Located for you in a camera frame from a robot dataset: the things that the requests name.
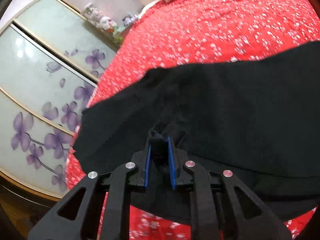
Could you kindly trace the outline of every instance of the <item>sliding wardrobe door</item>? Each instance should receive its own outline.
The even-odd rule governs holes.
[[[98,78],[117,51],[110,40],[57,0],[40,0],[16,21]]]
[[[32,112],[74,132],[96,86],[14,25],[0,36],[0,88]]]
[[[62,197],[67,192],[64,170],[72,136],[36,118],[1,91],[0,108],[0,171],[38,192]]]

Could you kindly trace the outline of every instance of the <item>black cloth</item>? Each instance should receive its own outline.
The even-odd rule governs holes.
[[[83,112],[74,144],[84,172],[110,172],[144,148],[153,129],[209,171],[232,170],[283,220],[320,196],[320,42],[260,61],[152,69]],[[188,197],[152,166],[132,204],[186,223]]]

